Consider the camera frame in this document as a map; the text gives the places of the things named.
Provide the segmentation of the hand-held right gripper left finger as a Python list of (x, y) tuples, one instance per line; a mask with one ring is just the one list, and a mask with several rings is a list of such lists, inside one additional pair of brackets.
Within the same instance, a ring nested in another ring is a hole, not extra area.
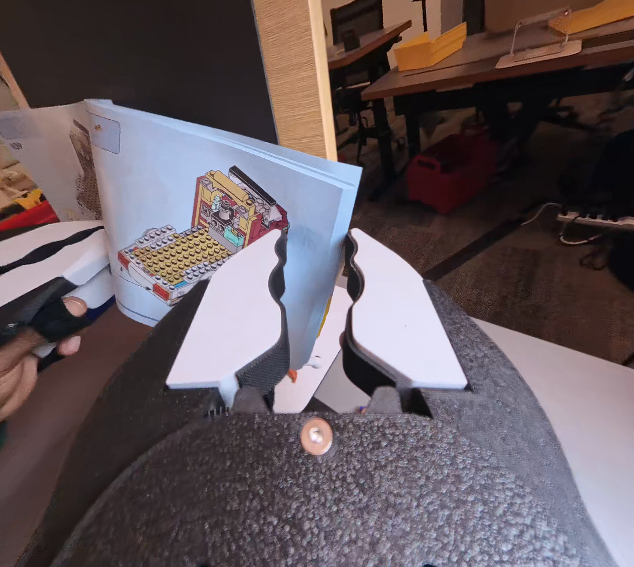
[(241, 388), (264, 397), (290, 369), (283, 269), (287, 233), (241, 250), (209, 280), (165, 381), (170, 389), (216, 389), (233, 406)]

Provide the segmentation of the wooden office desk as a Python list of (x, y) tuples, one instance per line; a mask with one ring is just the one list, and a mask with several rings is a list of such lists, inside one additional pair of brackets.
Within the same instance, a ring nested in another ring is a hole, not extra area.
[(408, 155), (420, 151), (420, 116), (436, 110), (528, 101), (536, 104), (564, 97), (606, 93), (618, 88), (633, 67), (633, 18), (572, 34), (581, 51), (571, 55), (497, 69), (511, 49), (511, 34), (467, 37), (462, 49), (437, 65), (415, 71), (392, 69), (362, 93), (372, 103), (379, 128), (382, 184), (369, 196), (378, 201), (405, 171), (392, 156), (385, 99), (406, 120)]
[(337, 151), (356, 144), (357, 166), (363, 166), (361, 154), (368, 140), (377, 140), (381, 133), (376, 116), (373, 116), (373, 124), (370, 125), (363, 114), (371, 110), (375, 115), (376, 111), (371, 101), (361, 98), (362, 92), (390, 71), (388, 52), (401, 41), (401, 35), (409, 28), (410, 20), (361, 36), (351, 30), (348, 35), (358, 39), (357, 47), (345, 50), (345, 45), (341, 43), (327, 48), (334, 117), (346, 115), (351, 126), (356, 127), (356, 132), (337, 144)]

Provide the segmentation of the red storage bin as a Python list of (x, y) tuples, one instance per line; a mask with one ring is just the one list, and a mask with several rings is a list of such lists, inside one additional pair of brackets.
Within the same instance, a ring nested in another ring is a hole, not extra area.
[(46, 200), (18, 211), (20, 208), (19, 204), (14, 204), (1, 211), (1, 232), (59, 222), (56, 212)]

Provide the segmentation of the white power strip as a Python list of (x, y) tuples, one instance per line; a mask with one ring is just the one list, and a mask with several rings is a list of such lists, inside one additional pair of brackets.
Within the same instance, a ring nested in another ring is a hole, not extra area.
[(577, 212), (560, 212), (557, 220), (565, 224), (577, 224), (594, 228), (606, 228), (633, 232), (633, 217), (625, 216), (616, 219), (606, 214), (581, 215)]

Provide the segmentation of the red floor bin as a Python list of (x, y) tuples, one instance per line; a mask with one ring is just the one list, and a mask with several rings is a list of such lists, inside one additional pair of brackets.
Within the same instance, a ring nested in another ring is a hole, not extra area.
[(451, 134), (414, 156), (406, 170), (410, 202), (449, 214), (478, 195), (496, 174), (498, 143), (487, 134)]

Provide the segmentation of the yellow storage bin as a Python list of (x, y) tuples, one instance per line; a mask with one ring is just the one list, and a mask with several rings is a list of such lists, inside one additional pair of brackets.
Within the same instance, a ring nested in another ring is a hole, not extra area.
[(429, 32), (399, 44), (394, 48), (398, 70), (414, 71), (430, 68), (463, 48), (467, 24), (462, 23), (435, 39)]
[(590, 30), (633, 16), (633, 0), (603, 0), (596, 6), (581, 9), (570, 16), (554, 18), (548, 26), (563, 34)]

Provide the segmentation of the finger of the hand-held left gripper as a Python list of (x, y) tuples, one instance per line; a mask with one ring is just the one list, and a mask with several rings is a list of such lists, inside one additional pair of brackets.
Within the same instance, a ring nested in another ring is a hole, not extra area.
[(79, 240), (61, 246), (51, 256), (27, 262), (1, 276), (1, 305), (32, 293), (56, 278), (70, 284), (70, 291), (86, 285), (109, 266), (105, 230), (84, 230)]
[(83, 242), (104, 229), (102, 221), (69, 221), (1, 234), (1, 274), (52, 257), (67, 246)]

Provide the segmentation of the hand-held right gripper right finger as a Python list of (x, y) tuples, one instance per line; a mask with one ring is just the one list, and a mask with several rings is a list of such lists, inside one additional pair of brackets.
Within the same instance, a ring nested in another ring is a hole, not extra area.
[(344, 241), (348, 269), (344, 372), (361, 390), (464, 390), (469, 382), (423, 277), (360, 229)]

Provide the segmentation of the building instruction booklet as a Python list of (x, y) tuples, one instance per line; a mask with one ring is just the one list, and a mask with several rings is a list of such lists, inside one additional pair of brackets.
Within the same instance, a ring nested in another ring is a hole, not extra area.
[(4, 111), (1, 143), (61, 221), (102, 221), (117, 306), (147, 326), (257, 241), (286, 233), (291, 368), (308, 362), (360, 167), (103, 100)]

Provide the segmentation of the black office chair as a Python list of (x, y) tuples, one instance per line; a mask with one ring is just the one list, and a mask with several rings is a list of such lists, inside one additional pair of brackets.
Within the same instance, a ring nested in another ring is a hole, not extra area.
[(344, 42), (343, 34), (353, 30), (357, 36), (376, 32), (384, 28), (382, 0), (353, 0), (338, 8), (330, 9), (332, 42)]

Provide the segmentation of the person's left hand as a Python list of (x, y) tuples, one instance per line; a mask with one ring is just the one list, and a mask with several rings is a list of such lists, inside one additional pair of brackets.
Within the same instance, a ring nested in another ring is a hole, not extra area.
[[(77, 297), (66, 297), (65, 307), (74, 317), (85, 315), (88, 307)], [(82, 336), (71, 335), (59, 341), (58, 353), (71, 357), (81, 347)], [(33, 353), (35, 347), (45, 342), (33, 328), (25, 327), (1, 348), (1, 423), (9, 419), (28, 399), (37, 382), (39, 358)]]

